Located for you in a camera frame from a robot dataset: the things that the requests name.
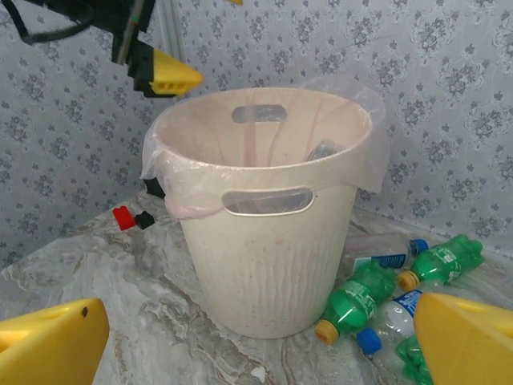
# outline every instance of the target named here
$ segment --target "black cable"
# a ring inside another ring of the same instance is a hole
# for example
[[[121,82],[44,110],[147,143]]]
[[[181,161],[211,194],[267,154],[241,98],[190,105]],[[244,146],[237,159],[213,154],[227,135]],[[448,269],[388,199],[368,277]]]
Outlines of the black cable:
[[[18,12],[18,9],[13,4],[11,0],[2,0],[2,4],[9,12],[9,15],[13,19],[14,26],[19,33],[19,37],[24,43],[32,45],[34,43],[47,43],[55,40],[62,40],[70,38],[83,30],[86,30],[93,23],[94,11],[90,5],[84,2],[76,2],[77,6],[83,7],[83,12],[81,12],[76,17],[76,24],[73,26],[69,26],[67,28],[62,28],[61,30],[52,30],[48,32],[41,32],[37,34],[30,34],[27,28],[25,27],[25,23],[22,20],[21,15]]]

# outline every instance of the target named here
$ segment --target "bottle label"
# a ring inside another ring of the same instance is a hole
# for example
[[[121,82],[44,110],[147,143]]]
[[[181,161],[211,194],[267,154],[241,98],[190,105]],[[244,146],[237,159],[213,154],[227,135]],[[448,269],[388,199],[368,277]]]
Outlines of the bottle label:
[[[376,302],[370,297],[369,289],[356,281],[346,281],[342,289],[362,305],[367,319],[370,319],[376,311]]]
[[[422,291],[420,290],[411,290],[408,293],[404,293],[403,295],[394,298],[393,301],[404,307],[404,309],[413,317],[421,294]]]
[[[440,247],[433,250],[433,255],[446,265],[449,265],[450,272],[447,282],[451,282],[461,275],[462,266],[458,262],[458,258],[452,252],[452,250],[448,249],[447,247]]]
[[[406,261],[406,254],[377,255],[375,257],[360,257],[354,260],[353,273],[365,263],[371,260],[379,261],[379,265],[384,268],[401,269]]]

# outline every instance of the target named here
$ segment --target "red block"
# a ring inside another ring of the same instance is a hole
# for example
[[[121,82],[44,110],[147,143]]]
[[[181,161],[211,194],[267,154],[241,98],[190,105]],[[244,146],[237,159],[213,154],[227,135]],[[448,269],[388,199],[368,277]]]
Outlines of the red block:
[[[126,229],[130,229],[135,226],[135,219],[128,211],[127,206],[121,206],[117,209],[113,209],[112,213],[114,214],[114,218],[117,220],[119,229],[124,231]]]

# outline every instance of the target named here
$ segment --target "wallpaper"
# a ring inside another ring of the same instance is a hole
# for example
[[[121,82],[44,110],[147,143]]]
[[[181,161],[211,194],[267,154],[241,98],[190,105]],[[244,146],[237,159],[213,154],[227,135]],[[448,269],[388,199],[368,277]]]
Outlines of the wallpaper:
[[[63,24],[16,5],[32,31]],[[143,188],[143,136],[168,102],[133,92],[110,57],[97,29],[29,47],[0,6],[0,268]]]
[[[357,206],[513,257],[513,2],[182,0],[200,92],[352,75],[382,93],[383,191]]]

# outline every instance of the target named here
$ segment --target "green bottle label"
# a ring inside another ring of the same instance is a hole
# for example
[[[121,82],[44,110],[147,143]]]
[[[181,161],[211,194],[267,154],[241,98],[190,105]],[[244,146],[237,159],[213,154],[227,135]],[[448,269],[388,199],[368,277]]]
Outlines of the green bottle label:
[[[366,312],[367,319],[370,319],[374,311],[376,311],[376,302],[370,297],[370,290],[356,281],[347,281],[342,289],[351,297],[353,297]]]
[[[433,250],[433,255],[446,265],[449,265],[448,267],[450,271],[449,279],[447,279],[447,282],[451,282],[460,276],[462,273],[462,265],[459,263],[456,254],[454,254],[450,249],[447,247],[440,247],[439,249]]]

